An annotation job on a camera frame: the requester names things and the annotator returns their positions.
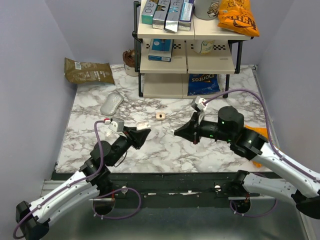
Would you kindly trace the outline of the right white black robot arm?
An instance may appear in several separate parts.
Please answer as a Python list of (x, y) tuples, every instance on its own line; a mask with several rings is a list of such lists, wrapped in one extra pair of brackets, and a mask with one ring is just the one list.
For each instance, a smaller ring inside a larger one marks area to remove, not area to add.
[(218, 121), (202, 119), (203, 112), (195, 111), (190, 120), (174, 130), (175, 136), (193, 144), (201, 138), (224, 141), (236, 155), (253, 160), (276, 173), (279, 178), (264, 178), (248, 171), (239, 170), (236, 177), (221, 188), (229, 197), (262, 194), (294, 205), (301, 213), (313, 219), (320, 218), (320, 175), (312, 177), (312, 171), (272, 148), (263, 135), (244, 126), (244, 116), (232, 106), (218, 111)]

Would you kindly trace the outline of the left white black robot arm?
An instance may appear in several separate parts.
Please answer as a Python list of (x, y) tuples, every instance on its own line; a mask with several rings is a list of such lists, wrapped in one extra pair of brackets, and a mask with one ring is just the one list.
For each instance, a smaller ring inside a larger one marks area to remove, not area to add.
[(111, 197), (120, 191), (138, 193), (132, 187), (115, 189), (110, 179), (109, 167), (113, 167), (128, 149), (139, 150), (145, 143), (151, 129), (115, 126), (110, 120), (109, 128), (119, 137), (113, 144), (102, 141), (98, 128), (94, 128), (97, 143), (90, 153), (90, 158), (65, 182), (45, 196), (32, 202), (22, 201), (16, 206), (17, 226), (13, 231), (15, 240), (40, 240), (50, 230), (50, 226), (78, 204), (89, 199)]

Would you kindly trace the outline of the beige earbud charging case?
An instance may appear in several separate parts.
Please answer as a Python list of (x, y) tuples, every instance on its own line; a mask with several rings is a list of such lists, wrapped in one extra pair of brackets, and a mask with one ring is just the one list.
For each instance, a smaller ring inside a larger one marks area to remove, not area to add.
[(163, 121), (166, 119), (166, 114), (164, 112), (157, 112), (155, 118), (157, 121)]

